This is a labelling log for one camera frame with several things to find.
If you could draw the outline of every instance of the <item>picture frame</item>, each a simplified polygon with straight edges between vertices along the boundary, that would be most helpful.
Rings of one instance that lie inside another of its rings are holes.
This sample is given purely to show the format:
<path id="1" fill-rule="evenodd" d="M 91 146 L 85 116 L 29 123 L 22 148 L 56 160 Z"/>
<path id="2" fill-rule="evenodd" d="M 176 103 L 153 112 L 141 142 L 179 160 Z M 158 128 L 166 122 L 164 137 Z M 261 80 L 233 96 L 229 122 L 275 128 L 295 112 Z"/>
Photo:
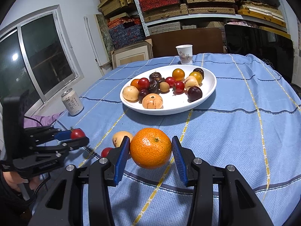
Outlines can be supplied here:
<path id="1" fill-rule="evenodd" d="M 153 58 L 152 40 L 144 40 L 133 45 L 111 51 L 113 69 L 118 66 Z"/>

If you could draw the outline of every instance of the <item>purple sleeve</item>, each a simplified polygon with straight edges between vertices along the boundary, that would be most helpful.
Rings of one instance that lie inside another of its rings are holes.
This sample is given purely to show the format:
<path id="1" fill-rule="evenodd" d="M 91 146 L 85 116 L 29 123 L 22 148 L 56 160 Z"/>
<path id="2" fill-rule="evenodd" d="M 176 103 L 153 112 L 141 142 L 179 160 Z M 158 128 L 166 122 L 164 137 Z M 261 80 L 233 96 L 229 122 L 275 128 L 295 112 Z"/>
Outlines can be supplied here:
<path id="1" fill-rule="evenodd" d="M 49 126 L 50 124 L 52 124 L 55 120 L 57 120 L 59 118 L 61 113 L 57 113 L 57 114 L 50 115 L 50 116 L 34 115 L 34 116 L 31 116 L 31 118 L 38 120 L 39 122 L 42 123 L 43 126 Z M 37 121 L 24 118 L 24 128 L 39 127 L 39 126 L 40 126 L 40 124 Z"/>

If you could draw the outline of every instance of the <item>glass pane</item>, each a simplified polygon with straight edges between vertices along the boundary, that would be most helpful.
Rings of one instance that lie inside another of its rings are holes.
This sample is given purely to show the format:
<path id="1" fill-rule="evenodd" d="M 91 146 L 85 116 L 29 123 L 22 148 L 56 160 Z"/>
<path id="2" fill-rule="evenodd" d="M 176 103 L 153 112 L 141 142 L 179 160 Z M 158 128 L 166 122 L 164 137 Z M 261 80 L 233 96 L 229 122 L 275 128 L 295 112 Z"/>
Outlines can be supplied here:
<path id="1" fill-rule="evenodd" d="M 29 106 L 38 100 L 21 54 L 17 31 L 0 42 L 0 101 L 8 95 L 21 95 L 29 90 Z"/>
<path id="2" fill-rule="evenodd" d="M 72 75 L 52 14 L 21 27 L 25 51 L 44 94 Z"/>

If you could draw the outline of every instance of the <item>table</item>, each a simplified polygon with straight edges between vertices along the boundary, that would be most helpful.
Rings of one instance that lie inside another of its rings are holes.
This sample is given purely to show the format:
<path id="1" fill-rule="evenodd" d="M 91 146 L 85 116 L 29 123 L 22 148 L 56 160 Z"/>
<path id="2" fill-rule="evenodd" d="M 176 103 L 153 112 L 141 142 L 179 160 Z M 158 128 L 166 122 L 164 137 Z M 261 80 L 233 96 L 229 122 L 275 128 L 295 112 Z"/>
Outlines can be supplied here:
<path id="1" fill-rule="evenodd" d="M 150 116 L 121 103 L 123 85 L 144 71 L 179 64 L 179 57 L 155 58 L 122 65 L 106 74 L 82 96 L 84 110 L 66 111 L 56 128 L 81 128 L 90 139 L 87 148 L 71 152 L 67 164 L 87 166 L 113 147 L 114 133 L 135 134 L 155 127 L 214 166 L 235 165 L 262 201 L 275 226 L 282 225 L 301 194 L 301 101 L 289 84 L 253 55 L 198 54 L 194 65 L 212 71 L 215 92 L 196 108 L 180 114 Z M 175 163 L 147 170 L 132 159 L 122 181 L 109 187 L 116 226 L 186 225 L 192 188 L 183 186 Z M 218 189 L 214 186 L 213 225 L 218 220 Z M 88 225 L 87 185 L 84 222 Z"/>

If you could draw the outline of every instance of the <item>white paper cup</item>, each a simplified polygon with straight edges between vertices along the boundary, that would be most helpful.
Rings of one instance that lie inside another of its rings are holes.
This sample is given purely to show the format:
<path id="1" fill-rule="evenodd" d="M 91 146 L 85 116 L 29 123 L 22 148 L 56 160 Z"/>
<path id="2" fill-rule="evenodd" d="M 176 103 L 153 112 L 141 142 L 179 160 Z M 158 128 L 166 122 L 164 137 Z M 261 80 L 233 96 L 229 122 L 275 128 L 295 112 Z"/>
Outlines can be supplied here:
<path id="1" fill-rule="evenodd" d="M 192 64 L 192 45 L 176 46 L 181 64 Z"/>

